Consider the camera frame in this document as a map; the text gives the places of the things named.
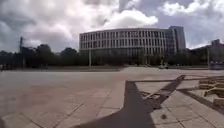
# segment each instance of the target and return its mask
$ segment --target plaza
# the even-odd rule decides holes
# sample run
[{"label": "plaza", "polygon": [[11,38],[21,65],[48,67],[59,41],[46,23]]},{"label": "plaza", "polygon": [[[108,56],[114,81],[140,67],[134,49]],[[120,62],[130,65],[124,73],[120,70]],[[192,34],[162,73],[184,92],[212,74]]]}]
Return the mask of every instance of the plaza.
[{"label": "plaza", "polygon": [[[222,71],[0,73],[3,128],[223,128],[224,110],[196,89]],[[159,100],[151,96],[161,95]]]}]

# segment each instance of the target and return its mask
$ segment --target blue sky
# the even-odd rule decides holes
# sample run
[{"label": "blue sky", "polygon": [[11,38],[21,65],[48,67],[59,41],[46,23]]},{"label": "blue sky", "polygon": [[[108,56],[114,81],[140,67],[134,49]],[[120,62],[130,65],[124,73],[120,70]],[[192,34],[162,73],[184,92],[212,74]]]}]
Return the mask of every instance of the blue sky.
[{"label": "blue sky", "polygon": [[185,28],[188,48],[224,40],[223,0],[0,0],[0,50],[49,44],[78,49],[79,33],[125,27]]}]

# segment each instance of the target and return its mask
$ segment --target street light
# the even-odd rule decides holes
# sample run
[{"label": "street light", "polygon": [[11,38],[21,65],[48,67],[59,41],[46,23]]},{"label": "street light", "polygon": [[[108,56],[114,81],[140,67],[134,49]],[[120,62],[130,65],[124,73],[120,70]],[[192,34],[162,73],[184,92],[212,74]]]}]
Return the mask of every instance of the street light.
[{"label": "street light", "polygon": [[92,53],[91,53],[91,48],[89,49],[89,67],[92,66]]},{"label": "street light", "polygon": [[208,69],[210,69],[210,51],[209,51],[209,45],[207,46],[207,60],[208,60]]}]

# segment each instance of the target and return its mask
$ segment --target paving stone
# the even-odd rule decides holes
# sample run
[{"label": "paving stone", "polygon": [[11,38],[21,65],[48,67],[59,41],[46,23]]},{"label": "paving stone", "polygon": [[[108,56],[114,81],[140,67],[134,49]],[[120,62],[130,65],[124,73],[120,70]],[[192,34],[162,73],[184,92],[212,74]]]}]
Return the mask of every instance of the paving stone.
[{"label": "paving stone", "polygon": [[169,109],[172,115],[176,117],[179,121],[190,120],[199,117],[194,111],[185,106]]},{"label": "paving stone", "polygon": [[105,98],[92,98],[80,106],[73,114],[75,117],[93,118],[99,112]]},{"label": "paving stone", "polygon": [[92,97],[93,98],[106,98],[110,92],[111,92],[111,89],[99,89],[99,91],[95,92],[92,95]]},{"label": "paving stone", "polygon": [[82,92],[78,92],[77,94],[92,96],[94,93],[98,92],[99,89],[86,90]]},{"label": "paving stone", "polygon": [[180,123],[155,125],[155,128],[184,128]]},{"label": "paving stone", "polygon": [[81,125],[93,120],[93,118],[78,118],[74,116],[70,116],[65,119],[62,123],[60,123],[56,128],[72,128],[77,125]]},{"label": "paving stone", "polygon": [[139,91],[147,92],[149,94],[155,93],[165,87],[169,82],[153,82],[153,83],[141,83],[138,82],[136,85]]},{"label": "paving stone", "polygon": [[178,122],[177,119],[167,109],[155,110],[150,113],[150,116],[153,120],[153,124]]},{"label": "paving stone", "polygon": [[180,98],[169,97],[163,104],[168,108],[175,108],[186,105],[186,102],[182,101]]},{"label": "paving stone", "polygon": [[204,119],[208,120],[212,125],[216,128],[223,128],[224,126],[224,116],[218,112],[209,113],[207,116],[203,117]]},{"label": "paving stone", "polygon": [[54,102],[24,111],[29,119],[44,128],[53,128],[76,110],[80,104]]},{"label": "paving stone", "polygon": [[30,121],[21,114],[11,114],[2,118],[6,128],[24,128]]},{"label": "paving stone", "polygon": [[185,128],[214,128],[210,123],[202,118],[181,122]]},{"label": "paving stone", "polygon": [[200,115],[202,117],[208,116],[210,113],[214,112],[213,109],[211,109],[199,102],[193,103],[193,104],[189,105],[189,107],[191,108],[192,111],[194,111],[195,113],[197,113],[198,115]]},{"label": "paving stone", "polygon": [[26,127],[24,128],[40,128],[39,126],[37,126],[36,124],[34,123],[29,123]]},{"label": "paving stone", "polygon": [[103,108],[115,108],[121,109],[124,102],[124,90],[125,83],[121,82],[118,85],[115,85],[115,88],[112,90],[108,96],[106,102],[103,104]]},{"label": "paving stone", "polygon": [[97,117],[98,118],[106,117],[118,111],[119,109],[101,108],[99,113],[97,114]]}]

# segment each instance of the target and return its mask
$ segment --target paved plaza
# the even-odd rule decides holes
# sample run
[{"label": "paved plaza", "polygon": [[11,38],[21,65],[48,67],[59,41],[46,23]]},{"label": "paved plaza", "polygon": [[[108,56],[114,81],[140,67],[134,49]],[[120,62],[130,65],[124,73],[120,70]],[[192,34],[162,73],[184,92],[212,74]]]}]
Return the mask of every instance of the paved plaza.
[{"label": "paved plaza", "polygon": [[0,72],[0,128],[223,128],[197,89],[223,71]]}]

